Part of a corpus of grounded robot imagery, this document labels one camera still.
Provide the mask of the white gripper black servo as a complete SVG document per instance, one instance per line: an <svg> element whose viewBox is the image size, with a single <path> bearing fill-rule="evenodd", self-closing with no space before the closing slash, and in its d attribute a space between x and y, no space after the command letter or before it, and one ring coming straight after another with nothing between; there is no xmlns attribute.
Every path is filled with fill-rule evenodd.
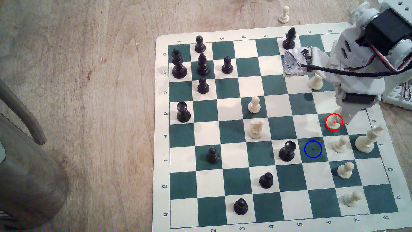
<svg viewBox="0 0 412 232"><path fill-rule="evenodd" d="M370 39L364 38L364 30L344 30L333 43L330 55L330 66L351 73L324 72L335 87L341 107L335 113L342 117L342 123L349 124L361 108L370 108L381 100L385 66L370 46Z"/></svg>

